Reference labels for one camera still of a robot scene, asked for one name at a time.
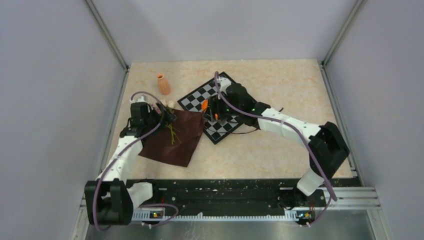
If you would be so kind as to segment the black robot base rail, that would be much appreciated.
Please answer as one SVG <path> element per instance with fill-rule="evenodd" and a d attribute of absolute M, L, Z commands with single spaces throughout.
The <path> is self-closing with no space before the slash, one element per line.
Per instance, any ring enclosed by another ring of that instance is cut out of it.
<path fill-rule="evenodd" d="M 293 190 L 296 178 L 269 179 L 146 179 L 153 197 L 146 204 L 166 204 L 172 216 L 258 217 L 279 216 L 296 207 L 324 207 L 325 187 L 311 196 Z"/>

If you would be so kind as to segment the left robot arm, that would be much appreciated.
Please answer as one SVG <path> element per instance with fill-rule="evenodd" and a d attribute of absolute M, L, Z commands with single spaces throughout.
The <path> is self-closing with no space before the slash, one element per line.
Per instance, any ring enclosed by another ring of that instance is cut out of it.
<path fill-rule="evenodd" d="M 175 119 L 161 102 L 156 106 L 145 101 L 130 105 L 130 118 L 119 133 L 111 160 L 97 179 L 87 181 L 84 186 L 89 223 L 97 230 L 128 225 L 134 209 L 142 203 L 154 207 L 160 202 L 161 194 L 151 183 L 142 181 L 127 186 L 127 180 L 147 138 Z"/>

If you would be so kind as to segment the brown ribbon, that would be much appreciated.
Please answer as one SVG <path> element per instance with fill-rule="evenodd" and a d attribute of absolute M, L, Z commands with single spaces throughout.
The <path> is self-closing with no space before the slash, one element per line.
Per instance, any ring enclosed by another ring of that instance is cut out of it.
<path fill-rule="evenodd" d="M 278 110 L 279 112 L 282 112 L 284 110 L 284 107 L 282 107 L 280 110 Z M 253 129 L 251 129 L 251 130 L 246 130 L 246 131 L 241 131 L 241 132 L 232 132 L 232 133 L 230 133 L 230 134 L 232 134 L 232 135 L 245 135 L 245 134 L 250 134 L 250 133 L 253 133 L 253 132 L 256 132 L 258 129 L 257 128 L 253 128 Z"/>

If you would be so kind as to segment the maroon wrapping paper sheet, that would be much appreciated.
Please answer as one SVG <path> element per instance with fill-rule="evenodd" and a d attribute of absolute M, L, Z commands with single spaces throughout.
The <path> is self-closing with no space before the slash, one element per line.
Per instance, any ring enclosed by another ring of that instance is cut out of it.
<path fill-rule="evenodd" d="M 172 128 L 165 127 L 146 138 L 139 155 L 178 167 L 188 167 L 205 128 L 204 115 L 175 109 Z"/>

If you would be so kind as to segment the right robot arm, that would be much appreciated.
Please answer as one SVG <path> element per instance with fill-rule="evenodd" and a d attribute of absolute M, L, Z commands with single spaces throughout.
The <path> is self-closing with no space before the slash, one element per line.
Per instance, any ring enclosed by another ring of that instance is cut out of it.
<path fill-rule="evenodd" d="M 335 123 L 328 121 L 319 125 L 285 115 L 255 100 L 239 83 L 219 85 L 218 94 L 204 100 L 201 109 L 214 122 L 234 118 L 238 123 L 280 134 L 305 147 L 309 169 L 293 192 L 297 205 L 307 206 L 321 185 L 325 185 L 333 200 L 336 199 L 330 180 L 350 155 L 350 149 Z"/>

